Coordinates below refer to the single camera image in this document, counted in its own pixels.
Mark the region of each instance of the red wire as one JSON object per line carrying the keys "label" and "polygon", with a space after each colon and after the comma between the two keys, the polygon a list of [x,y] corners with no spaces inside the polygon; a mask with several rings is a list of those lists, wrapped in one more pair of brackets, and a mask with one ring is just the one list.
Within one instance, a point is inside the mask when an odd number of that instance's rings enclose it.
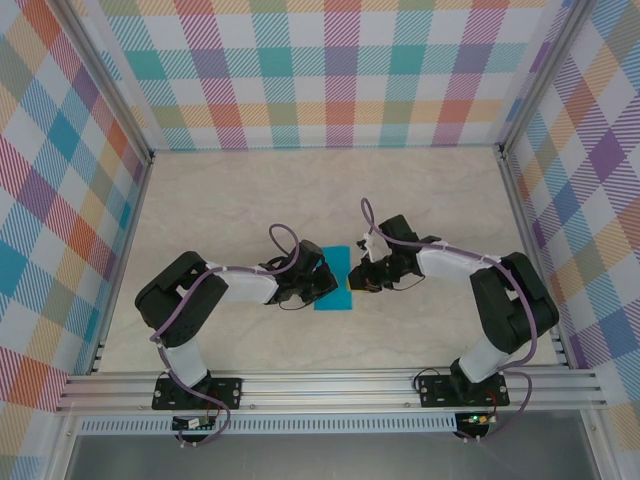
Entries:
{"label": "red wire", "polygon": [[[213,398],[215,398],[216,400],[220,400],[220,394],[216,390],[213,391]],[[213,417],[214,422],[218,419],[218,415],[220,415],[220,405],[218,405],[216,416]],[[207,407],[207,423],[209,423],[209,407]]]}
{"label": "red wire", "polygon": [[487,391],[487,395],[489,395],[493,400],[493,413],[491,415],[496,417],[496,420],[497,420],[498,419],[498,399],[496,398],[493,392]]}

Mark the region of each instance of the gray floor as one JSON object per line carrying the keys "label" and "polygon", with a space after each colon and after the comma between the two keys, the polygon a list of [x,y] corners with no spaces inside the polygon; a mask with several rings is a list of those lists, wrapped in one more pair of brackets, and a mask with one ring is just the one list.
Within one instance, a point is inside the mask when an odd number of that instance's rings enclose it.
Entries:
{"label": "gray floor", "polygon": [[[522,249],[488,147],[160,154],[100,370],[162,367],[133,300],[186,250],[255,265],[278,255],[267,228],[282,222],[320,246],[351,246],[355,265],[362,196],[378,222],[402,213],[420,236],[497,255]],[[480,333],[470,290],[428,279],[406,292],[354,293],[351,311],[221,305],[198,341],[211,369],[383,368],[449,365]],[[545,336],[533,363],[555,362]]]}
{"label": "gray floor", "polygon": [[591,480],[579,412],[528,412],[480,445],[453,434],[81,437],[68,480]]}

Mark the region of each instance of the metal bar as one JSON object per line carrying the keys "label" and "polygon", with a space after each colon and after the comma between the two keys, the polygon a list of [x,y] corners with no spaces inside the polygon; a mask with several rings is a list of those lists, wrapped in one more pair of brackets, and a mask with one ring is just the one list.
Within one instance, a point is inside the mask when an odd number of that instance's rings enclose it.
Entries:
{"label": "metal bar", "polygon": [[582,422],[587,433],[596,468],[601,478],[607,480],[622,480],[623,478],[633,478],[633,475],[627,474],[624,477],[620,473],[620,466],[616,462],[611,447],[612,442],[607,436],[605,422],[602,418],[604,412],[595,410],[583,410]]}
{"label": "metal bar", "polygon": [[579,0],[573,2],[558,37],[555,42],[553,42],[529,94],[513,121],[511,129],[507,132],[504,141],[504,148],[507,152],[513,149],[518,139],[526,130],[544,94],[555,80],[558,71],[567,58],[573,42],[597,3],[597,0]]}
{"label": "metal bar", "polygon": [[495,117],[493,123],[491,124],[491,128],[489,129],[486,137],[485,143],[487,145],[492,145],[500,140],[500,132],[504,128],[504,124],[507,121],[507,117],[509,116],[516,98],[518,97],[518,93],[522,89],[522,86],[529,74],[529,70],[534,64],[535,59],[540,52],[540,48],[542,48],[549,30],[551,30],[558,12],[562,8],[561,1],[548,1],[545,3],[546,5],[544,6],[544,8],[542,8],[539,20],[537,21],[535,27],[535,31],[529,38],[527,47],[522,54],[520,66],[513,73],[511,81],[509,82],[509,86],[503,93],[502,107],[500,108],[498,115]]}
{"label": "metal bar", "polygon": [[102,60],[100,52],[95,48],[91,38],[89,38],[74,8],[69,5],[67,0],[48,0],[47,3],[71,40],[78,55],[80,55],[82,63],[91,74],[96,86],[122,125],[138,155],[149,163],[151,161],[151,146],[144,138],[138,122],[122,98],[115,80],[109,74],[109,69]]}
{"label": "metal bar", "polygon": [[[78,435],[175,435],[171,415],[87,415]],[[225,435],[454,432],[453,413],[234,415]]]}
{"label": "metal bar", "polygon": [[89,13],[93,26],[97,29],[98,34],[107,47],[113,62],[116,67],[118,67],[122,80],[133,97],[133,102],[140,109],[140,113],[147,123],[147,129],[155,141],[155,147],[158,150],[168,150],[169,145],[167,145],[162,128],[160,128],[158,120],[154,116],[151,106],[147,101],[147,97],[142,91],[142,87],[133,73],[129,60],[122,50],[115,33],[111,29],[107,15],[104,13],[104,10],[100,5],[100,0],[84,0],[84,6]]}
{"label": "metal bar", "polygon": [[[603,408],[605,399],[595,374],[563,367],[526,367],[534,385],[529,408],[558,410]],[[472,408],[422,409],[411,381],[415,369],[323,372],[233,372],[244,379],[240,410],[235,415],[393,413],[407,411],[462,412]],[[151,398],[158,374],[70,377],[58,405],[61,413],[155,414]],[[212,372],[215,377],[231,376]],[[507,376],[515,410],[526,394],[524,379]]]}
{"label": "metal bar", "polygon": [[45,457],[46,467],[43,478],[46,480],[65,478],[81,423],[80,418],[75,416],[56,420],[60,425],[51,457]]}
{"label": "metal bar", "polygon": [[100,320],[100,329],[98,335],[93,340],[94,344],[91,345],[90,351],[93,353],[91,356],[87,357],[87,364],[83,369],[86,373],[91,373],[98,349],[100,348],[100,345],[107,340],[107,335],[109,334],[109,327],[111,327],[113,312],[116,308],[116,301],[118,300],[118,294],[120,293],[120,287],[122,286],[122,280],[127,268],[127,261],[129,260],[129,254],[131,253],[133,238],[142,212],[142,204],[144,203],[144,198],[147,194],[147,188],[149,187],[152,170],[153,163],[146,165],[142,172],[142,184],[140,186],[140,193],[138,193],[136,206],[133,209],[133,215],[131,216],[131,224],[127,230],[127,236],[122,247],[122,254],[120,255],[120,259],[118,260],[118,264],[113,275],[113,283],[111,285],[111,291],[109,292],[109,298],[105,306],[104,314]]}
{"label": "metal bar", "polygon": [[[524,210],[524,199],[520,194],[520,190],[516,187],[517,181],[513,173],[513,169],[511,168],[511,164],[509,163],[508,153],[503,151],[499,146],[495,147],[494,152],[498,163],[498,169],[500,170],[500,175],[502,176],[502,181],[504,183],[505,190],[507,191],[507,198],[509,199],[509,204],[513,211],[518,232],[520,233],[524,251],[531,260],[533,267],[538,272],[538,275],[540,275],[540,278],[547,287],[550,295],[554,297],[553,288],[549,283],[546,270],[544,269],[544,262],[540,256],[540,249],[534,240],[535,236],[531,227],[529,227],[529,222],[527,221],[526,212]],[[569,335],[566,333],[564,325],[562,324],[562,319],[560,319],[560,323],[554,327],[554,332],[559,335],[560,342],[563,347],[563,355],[558,355],[558,363],[566,363],[573,368],[577,368],[578,362],[575,354],[573,353],[573,349],[571,348]]]}

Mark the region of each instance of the metal frame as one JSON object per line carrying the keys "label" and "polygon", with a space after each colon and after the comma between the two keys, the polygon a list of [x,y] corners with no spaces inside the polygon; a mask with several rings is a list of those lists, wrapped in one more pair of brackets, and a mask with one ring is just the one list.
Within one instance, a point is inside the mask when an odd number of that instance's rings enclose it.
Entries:
{"label": "metal frame", "polygon": [[[89,359],[90,376],[73,376],[63,392],[50,435],[55,450],[45,477],[64,478],[69,467],[76,439],[82,435],[168,435],[170,418],[176,412],[151,410],[157,373],[97,373],[101,349],[109,330],[117,294],[124,276],[127,258],[131,250],[134,232],[141,213],[144,197],[151,176],[152,154],[139,126],[122,99],[113,79],[84,31],[80,20],[66,0],[48,0],[52,10],[72,37],[74,46],[105,92],[110,105],[136,149],[148,163],[145,169],[140,195],[134,209],[123,255],[114,274],[113,287],[107,303],[100,333],[94,346],[94,356]],[[496,157],[511,204],[516,224],[526,253],[542,274],[543,269],[532,232],[526,222],[522,199],[515,187],[515,179],[509,167],[509,149],[524,133],[546,89],[555,78],[580,27],[589,17],[596,0],[576,1],[568,15],[558,39],[552,46],[531,93],[525,100],[514,124],[507,134],[503,149],[496,150]],[[580,410],[598,469],[603,478],[621,478],[613,460],[609,438],[601,416],[606,408],[604,393],[597,377],[590,370],[574,370],[575,359],[562,329],[552,332],[558,365],[531,366],[521,370],[533,380],[530,410]],[[439,368],[448,373],[448,368]],[[413,390],[412,380],[419,369],[372,369],[335,371],[289,372],[212,372],[216,377],[234,376],[244,379],[242,404],[233,412],[234,424],[228,434],[251,433],[371,433],[382,431],[452,431],[455,413],[471,411],[469,408],[420,407],[419,394]],[[503,410],[514,411],[526,394],[526,382],[519,376],[507,376],[511,405]],[[202,415],[204,412],[184,412]],[[336,421],[346,419],[348,427],[338,428]],[[291,421],[301,421],[302,428],[291,427]]]}
{"label": "metal frame", "polygon": [[[507,192],[507,196],[509,198],[509,203],[511,204],[511,209],[513,211],[513,215],[516,221],[516,225],[518,226],[518,231],[520,232],[520,238],[522,239],[522,244],[525,249],[525,253],[532,260],[534,267],[538,271],[540,278],[545,282],[547,289],[553,295],[553,290],[551,289],[551,285],[549,284],[548,278],[545,275],[545,271],[543,269],[544,263],[540,258],[540,250],[536,246],[535,237],[531,228],[529,227],[529,223],[526,220],[526,213],[524,210],[524,199],[522,198],[519,189],[516,187],[517,181],[516,177],[513,173],[513,169],[509,163],[508,154],[505,150],[496,146],[494,149],[496,155],[496,161],[498,163],[498,168],[500,170],[500,174],[502,175],[502,180],[505,186],[505,190]],[[552,331],[552,338],[557,340],[559,345],[562,347],[562,353],[564,354],[565,361],[567,365],[572,368],[576,368],[574,371],[584,371],[577,370],[577,361],[576,357],[573,353],[573,349],[571,347],[571,343],[569,342],[569,335],[567,334],[562,322],[560,322],[556,327],[554,327]],[[603,393],[603,400],[606,401],[606,396]],[[623,476],[621,473],[621,468],[616,461],[613,447],[615,440],[611,436],[610,428],[607,428],[607,419],[603,415],[603,411],[595,410],[595,409],[581,409],[580,410],[582,416],[582,423],[584,425],[585,432],[587,433],[587,439],[589,441],[589,445],[591,446],[591,451],[593,452],[593,456],[596,462],[596,467],[600,476],[603,479],[612,479],[612,480],[622,480],[623,478],[631,478],[629,476]]]}
{"label": "metal frame", "polygon": [[107,340],[107,335],[109,334],[109,328],[111,327],[111,321],[113,320],[113,312],[116,308],[118,294],[120,293],[120,287],[122,286],[122,280],[124,279],[124,273],[127,267],[127,262],[129,260],[129,255],[131,254],[133,238],[135,237],[135,232],[138,227],[138,221],[140,220],[140,214],[142,213],[142,205],[144,203],[145,196],[147,195],[147,189],[149,188],[149,181],[151,180],[151,172],[153,171],[154,158],[155,157],[151,158],[150,163],[145,166],[142,172],[140,192],[138,193],[138,199],[136,200],[136,205],[133,209],[131,224],[129,225],[129,229],[127,230],[124,245],[122,247],[122,254],[120,255],[120,260],[117,263],[115,272],[113,274],[111,290],[109,292],[107,303],[105,304],[102,321],[100,322],[100,328],[98,329],[98,335],[96,335],[96,338],[92,340],[92,343],[89,347],[89,351],[92,352],[92,355],[87,356],[85,365],[82,368],[82,371],[87,373],[97,371],[97,369],[95,369],[95,362],[96,360],[102,358],[101,349],[104,349],[104,344]]}
{"label": "metal frame", "polygon": [[[242,415],[324,413],[461,413],[470,407],[423,409],[413,390],[416,369],[333,370],[317,372],[212,372],[215,377],[243,378],[242,402],[233,413]],[[448,368],[440,368],[448,373]],[[606,405],[595,374],[562,366],[526,367],[534,385],[531,410],[597,409]],[[94,374],[70,377],[58,410],[63,415],[157,415],[151,410],[158,373]],[[517,410],[526,391],[526,381],[507,375],[509,407]],[[203,415],[204,411],[188,411]]]}

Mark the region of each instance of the plaid wallpaper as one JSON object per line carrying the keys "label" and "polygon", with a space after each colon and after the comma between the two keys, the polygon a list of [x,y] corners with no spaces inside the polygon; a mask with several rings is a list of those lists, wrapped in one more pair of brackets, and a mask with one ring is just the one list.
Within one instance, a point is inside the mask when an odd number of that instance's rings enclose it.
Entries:
{"label": "plaid wallpaper", "polygon": [[91,353],[143,163],[45,1],[0,12],[0,479],[22,480]]}
{"label": "plaid wallpaper", "polygon": [[512,154],[563,324],[640,467],[640,2],[601,0]]}
{"label": "plaid wallpaper", "polygon": [[173,150],[493,144],[535,68],[543,12],[563,4],[74,3],[142,128]]}
{"label": "plaid wallpaper", "polygon": [[504,124],[502,125],[502,129],[500,130],[500,134],[496,139],[496,143],[504,142],[504,139],[507,136],[509,129],[513,125],[513,121],[515,120],[516,115],[518,115],[518,112],[520,111],[522,102],[529,94],[529,91],[531,90],[533,82],[538,77],[540,68],[542,67],[542,65],[544,64],[544,61],[547,58],[547,54],[551,51],[551,46],[553,45],[553,42],[556,40],[558,34],[562,30],[562,26],[567,18],[567,14],[569,13],[569,10],[571,9],[571,6],[573,5],[573,3],[574,3],[574,0],[562,1],[562,5],[560,6],[560,9],[558,10],[558,13],[553,19],[551,28],[549,28],[547,35],[544,38],[544,42],[542,42],[542,45],[540,46],[540,50],[538,50],[538,54],[536,55],[535,60],[533,61],[533,63],[531,64],[531,67],[529,68],[529,71],[527,72],[524,82],[522,82],[520,90],[518,91],[518,95],[515,101],[513,102],[513,104],[511,105],[509,114],[507,115],[507,118]]}

